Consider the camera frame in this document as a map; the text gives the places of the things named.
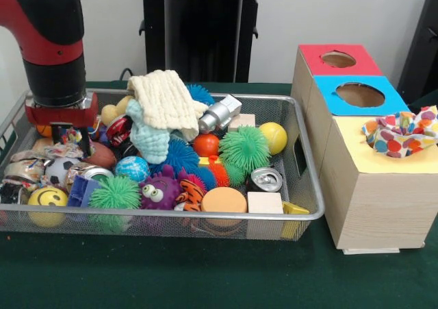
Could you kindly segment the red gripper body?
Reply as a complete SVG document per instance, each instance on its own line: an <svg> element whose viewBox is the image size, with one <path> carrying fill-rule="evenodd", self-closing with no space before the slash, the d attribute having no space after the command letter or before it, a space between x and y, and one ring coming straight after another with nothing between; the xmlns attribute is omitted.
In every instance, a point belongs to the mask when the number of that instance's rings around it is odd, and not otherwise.
<svg viewBox="0 0 438 309"><path fill-rule="evenodd" d="M69 107L44 107L38 105L31 93L25 95L25 113L34 125L72 125L76 128L94 125L99 112L96 93L87 93L78 104Z"/></svg>

